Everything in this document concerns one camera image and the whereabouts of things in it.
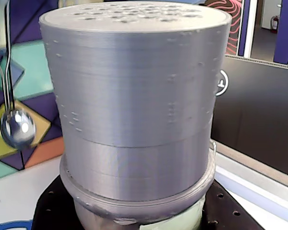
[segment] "gray cylindrical container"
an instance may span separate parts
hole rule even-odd
[[[206,193],[230,22],[208,7],[139,1],[41,16],[65,143],[60,173],[77,204],[115,218],[142,218],[139,207],[151,205],[147,219],[164,218]]]

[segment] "fire extinguisher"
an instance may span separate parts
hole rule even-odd
[[[271,32],[272,33],[277,34],[278,24],[279,24],[279,17],[273,16],[271,18]]]

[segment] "computer monitor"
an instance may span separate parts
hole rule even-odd
[[[288,66],[226,56],[212,139],[288,174]]]

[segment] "black perforated plate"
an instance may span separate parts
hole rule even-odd
[[[32,230],[84,230],[73,199],[58,176],[40,196]],[[263,230],[217,182],[210,187],[203,209],[201,230]]]

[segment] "spoon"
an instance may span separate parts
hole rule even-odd
[[[0,65],[5,112],[0,120],[0,134],[7,145],[22,150],[29,147],[36,136],[36,126],[32,117],[22,108],[15,108],[11,75],[11,35],[10,35],[10,1],[5,9],[5,33],[7,63],[5,72]]]

